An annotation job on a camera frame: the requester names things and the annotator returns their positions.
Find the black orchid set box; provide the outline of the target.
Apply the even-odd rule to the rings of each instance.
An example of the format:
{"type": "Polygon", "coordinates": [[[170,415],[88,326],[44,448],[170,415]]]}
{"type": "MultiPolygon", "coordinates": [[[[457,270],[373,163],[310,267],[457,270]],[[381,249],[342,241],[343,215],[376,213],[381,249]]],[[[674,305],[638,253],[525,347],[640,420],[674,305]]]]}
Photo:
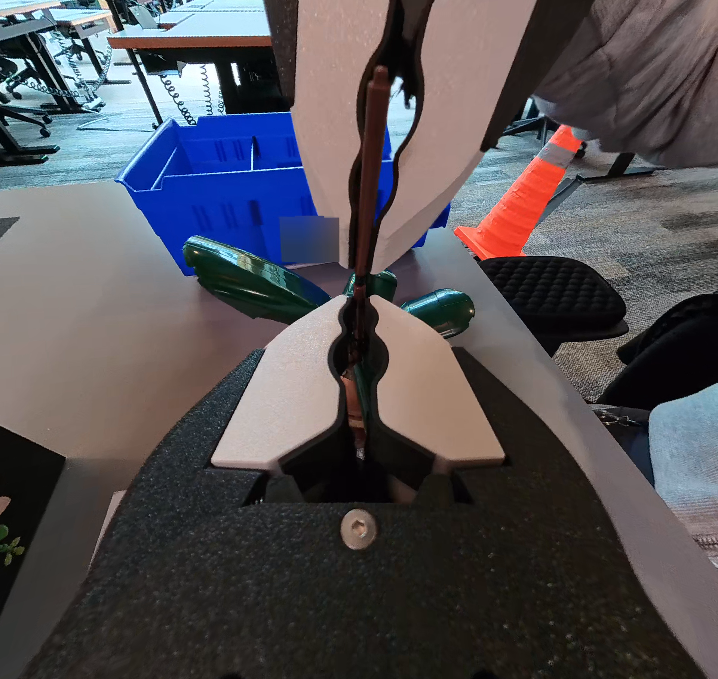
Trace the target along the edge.
{"type": "Polygon", "coordinates": [[[62,454],[1,428],[1,608],[65,462],[62,454]]]}

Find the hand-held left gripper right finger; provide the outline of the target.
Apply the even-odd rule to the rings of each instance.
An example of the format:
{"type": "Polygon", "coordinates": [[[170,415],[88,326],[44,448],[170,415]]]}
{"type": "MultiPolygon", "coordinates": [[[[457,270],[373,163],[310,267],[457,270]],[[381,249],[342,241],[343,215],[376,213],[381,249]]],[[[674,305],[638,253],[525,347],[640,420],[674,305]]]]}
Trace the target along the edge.
{"type": "Polygon", "coordinates": [[[381,297],[367,301],[376,375],[368,450],[390,474],[451,474],[499,466],[498,438],[452,346],[381,297]]]}

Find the long wooden-edged office desk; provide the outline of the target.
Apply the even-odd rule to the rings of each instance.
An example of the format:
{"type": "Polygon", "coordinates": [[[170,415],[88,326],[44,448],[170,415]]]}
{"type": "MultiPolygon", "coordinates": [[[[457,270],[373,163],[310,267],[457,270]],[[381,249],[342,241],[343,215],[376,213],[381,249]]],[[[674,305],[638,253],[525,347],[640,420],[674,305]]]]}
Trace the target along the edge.
{"type": "Polygon", "coordinates": [[[1,0],[1,62],[25,65],[2,70],[1,83],[15,98],[20,87],[42,94],[51,113],[101,109],[112,51],[97,51],[92,38],[109,30],[109,19],[109,11],[67,9],[57,0],[1,0]]]}

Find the blue plastic bin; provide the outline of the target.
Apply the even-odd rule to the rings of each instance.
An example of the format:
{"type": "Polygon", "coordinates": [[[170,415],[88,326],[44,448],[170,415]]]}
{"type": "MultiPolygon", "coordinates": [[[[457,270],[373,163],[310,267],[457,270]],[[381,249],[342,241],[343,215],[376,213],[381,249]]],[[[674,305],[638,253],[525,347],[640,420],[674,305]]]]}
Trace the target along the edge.
{"type": "Polygon", "coordinates": [[[201,117],[184,127],[166,120],[119,173],[126,190],[185,275],[191,236],[203,236],[284,266],[336,261],[311,251],[282,260],[283,218],[290,229],[318,230],[292,115],[201,117]]]}

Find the toy orchid plant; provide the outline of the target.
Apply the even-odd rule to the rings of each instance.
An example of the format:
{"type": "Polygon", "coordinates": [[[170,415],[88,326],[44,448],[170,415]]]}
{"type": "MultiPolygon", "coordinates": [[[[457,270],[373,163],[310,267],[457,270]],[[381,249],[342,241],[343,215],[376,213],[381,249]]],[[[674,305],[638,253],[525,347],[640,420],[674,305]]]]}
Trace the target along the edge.
{"type": "MultiPolygon", "coordinates": [[[[191,237],[185,243],[183,252],[204,289],[252,318],[268,318],[289,326],[333,299],[314,283],[290,270],[208,238],[191,237]]],[[[370,297],[373,296],[392,303],[379,293],[370,297]]],[[[367,301],[366,333],[376,323],[375,319],[367,317],[367,301]]],[[[436,291],[399,308],[429,325],[446,341],[463,332],[474,316],[471,299],[456,290],[436,291]]],[[[353,328],[350,324],[354,315],[354,302],[349,298],[343,314],[346,332],[342,341],[351,340],[353,328]]],[[[364,416],[365,452],[371,458],[368,432],[372,423],[371,387],[376,375],[371,360],[374,356],[373,344],[367,333],[361,361],[355,365],[360,413],[364,416]]],[[[346,357],[341,349],[334,351],[334,357],[337,371],[342,374],[346,357]]]]}

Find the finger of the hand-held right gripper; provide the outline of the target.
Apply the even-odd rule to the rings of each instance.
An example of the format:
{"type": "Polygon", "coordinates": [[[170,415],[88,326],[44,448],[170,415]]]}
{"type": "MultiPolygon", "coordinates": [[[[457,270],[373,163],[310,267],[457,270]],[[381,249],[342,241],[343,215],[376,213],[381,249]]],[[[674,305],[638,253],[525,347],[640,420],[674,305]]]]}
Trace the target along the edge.
{"type": "Polygon", "coordinates": [[[394,158],[394,191],[378,223],[372,269],[397,261],[480,163],[491,118],[537,0],[400,0],[417,98],[394,158]]]}
{"type": "Polygon", "coordinates": [[[358,94],[380,45],[390,0],[298,0],[292,121],[314,206],[338,219],[349,267],[350,172],[360,154],[358,94]]]}

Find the person's right forearm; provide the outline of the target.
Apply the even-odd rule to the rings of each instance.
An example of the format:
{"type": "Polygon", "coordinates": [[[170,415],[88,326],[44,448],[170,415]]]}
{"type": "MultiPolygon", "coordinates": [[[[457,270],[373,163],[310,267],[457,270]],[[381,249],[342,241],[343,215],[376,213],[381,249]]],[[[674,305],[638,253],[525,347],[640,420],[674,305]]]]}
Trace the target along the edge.
{"type": "Polygon", "coordinates": [[[716,167],[717,0],[595,0],[534,99],[607,153],[716,167]]]}

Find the orange traffic cone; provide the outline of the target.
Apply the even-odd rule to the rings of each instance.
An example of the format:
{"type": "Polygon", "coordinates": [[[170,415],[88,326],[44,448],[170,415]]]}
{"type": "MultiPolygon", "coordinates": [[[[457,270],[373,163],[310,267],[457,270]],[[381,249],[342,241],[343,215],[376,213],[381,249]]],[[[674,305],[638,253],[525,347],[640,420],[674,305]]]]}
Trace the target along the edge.
{"type": "Polygon", "coordinates": [[[524,255],[580,145],[572,128],[561,125],[479,226],[458,226],[454,235],[481,260],[524,255]]]}

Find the person's grey sweater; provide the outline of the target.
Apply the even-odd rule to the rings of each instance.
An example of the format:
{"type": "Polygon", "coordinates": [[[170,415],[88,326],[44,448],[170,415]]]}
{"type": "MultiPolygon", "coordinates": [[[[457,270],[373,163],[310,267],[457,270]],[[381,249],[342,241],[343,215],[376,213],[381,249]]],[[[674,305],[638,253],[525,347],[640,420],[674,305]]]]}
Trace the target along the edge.
{"type": "Polygon", "coordinates": [[[717,385],[656,406],[648,437],[655,490],[717,566],[717,385]]]}

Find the grey desk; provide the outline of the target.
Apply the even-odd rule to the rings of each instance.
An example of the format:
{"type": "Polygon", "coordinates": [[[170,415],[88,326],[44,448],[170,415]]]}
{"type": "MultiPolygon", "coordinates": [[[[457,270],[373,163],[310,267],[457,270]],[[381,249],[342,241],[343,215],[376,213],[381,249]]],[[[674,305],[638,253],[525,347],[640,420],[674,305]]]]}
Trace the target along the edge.
{"type": "MultiPolygon", "coordinates": [[[[17,678],[85,578],[114,492],[171,427],[280,332],[185,277],[124,187],[4,190],[1,425],[67,458],[1,614],[17,678]]],[[[717,569],[447,230],[394,267],[409,297],[451,287],[478,316],[465,346],[561,440],[591,480],[644,588],[717,677],[717,569]]]]}

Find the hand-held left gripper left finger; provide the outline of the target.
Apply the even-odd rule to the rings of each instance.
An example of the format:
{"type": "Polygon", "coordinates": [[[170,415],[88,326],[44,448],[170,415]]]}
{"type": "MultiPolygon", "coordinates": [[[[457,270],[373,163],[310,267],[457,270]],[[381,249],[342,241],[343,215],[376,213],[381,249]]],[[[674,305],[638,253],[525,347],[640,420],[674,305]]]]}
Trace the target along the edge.
{"type": "Polygon", "coordinates": [[[349,298],[337,296],[266,345],[211,464],[272,474],[330,474],[355,458],[341,349],[349,298]]]}

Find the person's legs in dark jeans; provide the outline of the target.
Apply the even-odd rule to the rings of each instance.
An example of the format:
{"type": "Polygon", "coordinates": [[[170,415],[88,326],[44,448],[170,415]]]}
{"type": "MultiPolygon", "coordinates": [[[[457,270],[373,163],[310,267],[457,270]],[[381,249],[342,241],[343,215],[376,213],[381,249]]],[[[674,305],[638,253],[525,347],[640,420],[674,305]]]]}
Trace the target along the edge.
{"type": "Polygon", "coordinates": [[[654,486],[648,416],[663,403],[717,383],[717,294],[682,300],[617,350],[625,367],[596,400],[629,417],[615,433],[654,486]]]}

